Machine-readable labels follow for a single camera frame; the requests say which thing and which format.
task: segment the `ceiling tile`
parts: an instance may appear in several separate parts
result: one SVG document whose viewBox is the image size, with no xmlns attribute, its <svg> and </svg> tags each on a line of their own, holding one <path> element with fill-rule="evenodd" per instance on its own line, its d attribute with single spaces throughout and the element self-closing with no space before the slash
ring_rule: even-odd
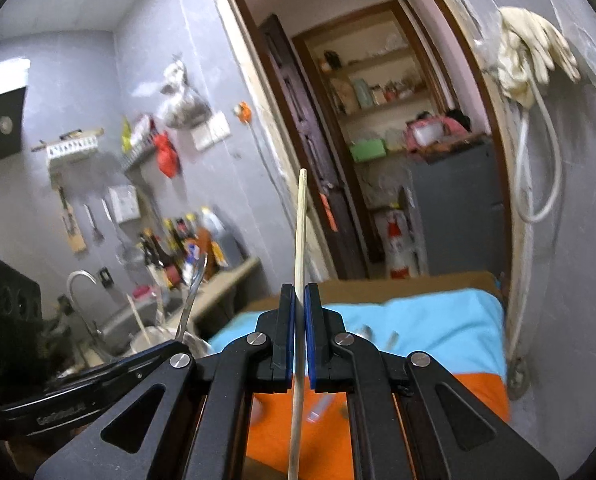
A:
<svg viewBox="0 0 596 480">
<path fill-rule="evenodd" d="M 7 0 L 0 10 L 0 40 L 34 33 L 43 0 Z"/>
<path fill-rule="evenodd" d="M 44 0 L 35 32 L 73 30 L 85 0 Z"/>
<path fill-rule="evenodd" d="M 135 0 L 85 0 L 76 29 L 116 29 Z"/>
</svg>

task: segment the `gray wall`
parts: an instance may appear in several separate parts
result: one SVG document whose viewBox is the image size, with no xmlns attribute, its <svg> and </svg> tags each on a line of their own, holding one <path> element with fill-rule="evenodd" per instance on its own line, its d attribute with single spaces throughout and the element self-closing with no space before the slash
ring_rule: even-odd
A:
<svg viewBox="0 0 596 480">
<path fill-rule="evenodd" d="M 158 171 L 155 160 L 143 167 L 162 215 L 177 216 L 205 204 L 215 207 L 245 250 L 262 260 L 264 273 L 252 280 L 250 292 L 277 293 L 282 283 L 293 279 L 293 227 L 261 158 L 262 152 L 280 183 L 266 142 L 256 141 L 232 113 L 241 101 L 251 105 L 251 97 L 214 1 L 140 0 L 115 38 L 124 110 L 130 118 L 157 109 L 162 96 L 135 98 L 132 92 L 141 82 L 160 81 L 172 55 L 182 54 L 191 82 L 214 112 L 225 113 L 231 127 L 231 137 L 201 153 L 190 132 L 172 132 L 182 164 L 181 175 L 172 180 Z M 253 126 L 260 136 L 255 118 Z"/>
<path fill-rule="evenodd" d="M 495 1 L 557 23 L 549 0 Z M 555 214 L 536 227 L 523 345 L 532 342 L 537 444 L 566 476 L 596 445 L 596 90 L 558 72 L 546 104 L 562 143 L 564 187 Z M 552 164 L 536 112 L 529 149 L 536 200 L 543 203 Z"/>
<path fill-rule="evenodd" d="M 120 146 L 122 106 L 116 75 L 114 39 L 109 32 L 38 34 L 0 43 L 0 61 L 30 59 L 23 118 L 23 151 L 0 161 L 0 258 L 41 285 L 43 315 L 54 314 L 56 297 L 66 292 L 67 275 L 76 269 L 95 274 L 108 267 L 116 290 L 107 293 L 76 280 L 80 303 L 97 322 L 126 303 L 123 293 L 134 281 L 114 256 L 117 238 L 104 216 L 100 198 L 110 184 L 123 184 L 114 156 Z M 67 243 L 58 194 L 50 187 L 43 152 L 31 153 L 38 140 L 54 140 L 77 128 L 103 127 L 100 152 L 64 172 L 64 188 L 83 231 L 88 252 L 74 255 Z M 82 203 L 89 203 L 105 234 L 95 246 Z"/>
</svg>

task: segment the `green box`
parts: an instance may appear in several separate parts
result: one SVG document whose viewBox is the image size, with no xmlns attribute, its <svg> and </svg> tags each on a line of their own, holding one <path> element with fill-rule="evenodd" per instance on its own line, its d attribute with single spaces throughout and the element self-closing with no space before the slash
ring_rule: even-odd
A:
<svg viewBox="0 0 596 480">
<path fill-rule="evenodd" d="M 387 155 L 383 139 L 361 140 L 349 146 L 351 156 L 356 162 L 364 162 Z"/>
</svg>

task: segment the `red bag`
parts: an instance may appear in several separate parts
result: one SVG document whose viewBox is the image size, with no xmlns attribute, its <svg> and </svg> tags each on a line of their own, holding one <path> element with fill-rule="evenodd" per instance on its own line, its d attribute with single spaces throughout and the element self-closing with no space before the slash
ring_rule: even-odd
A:
<svg viewBox="0 0 596 480">
<path fill-rule="evenodd" d="M 169 136 L 166 132 L 162 132 L 153 137 L 153 144 L 158 150 L 156 155 L 158 169 L 169 178 L 174 178 L 178 172 L 179 161 Z"/>
</svg>

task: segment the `storage shelf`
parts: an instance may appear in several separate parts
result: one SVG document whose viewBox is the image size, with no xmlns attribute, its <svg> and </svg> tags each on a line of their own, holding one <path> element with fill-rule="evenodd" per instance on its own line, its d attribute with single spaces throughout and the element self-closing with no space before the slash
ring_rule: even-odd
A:
<svg viewBox="0 0 596 480">
<path fill-rule="evenodd" d="M 379 56 L 367 57 L 367 59 L 363 59 L 356 63 L 346 65 L 342 68 L 336 68 L 331 72 L 326 72 L 325 76 L 327 77 L 339 77 L 339 76 L 346 76 L 353 72 L 360 72 L 360 70 L 367 70 L 368 68 L 372 68 L 374 66 L 378 66 L 381 64 L 389 63 L 391 61 L 395 61 L 398 59 L 405 59 L 407 57 L 414 57 L 414 50 L 410 46 L 404 46 L 402 48 L 398 48 L 396 50 L 392 50 L 386 54 L 380 54 Z"/>
<path fill-rule="evenodd" d="M 424 98 L 428 98 L 429 97 L 429 91 L 428 89 L 424 89 L 424 90 L 420 90 L 417 92 L 414 92 L 413 94 L 404 97 L 402 99 L 396 99 L 395 101 L 389 101 L 386 104 L 383 105 L 379 105 L 379 106 L 373 106 L 371 108 L 364 108 L 364 110 L 360 110 L 358 112 L 354 112 L 352 114 L 349 115 L 338 115 L 338 120 L 341 123 L 348 123 L 350 121 L 354 121 L 357 119 L 361 119 L 379 112 L 383 112 L 385 110 L 391 110 L 392 108 L 397 108 L 401 105 L 407 104 L 407 103 L 411 103 L 413 101 L 418 101 L 420 99 L 424 99 Z"/>
<path fill-rule="evenodd" d="M 407 156 L 408 154 L 409 154 L 409 152 L 404 149 L 393 150 L 392 152 L 387 152 L 386 155 L 377 156 L 375 158 L 370 158 L 368 160 L 356 160 L 355 163 L 356 164 L 369 164 L 371 162 L 377 162 L 378 160 L 384 160 L 385 158 L 390 158 L 392 156 L 398 156 L 398 155 Z"/>
</svg>

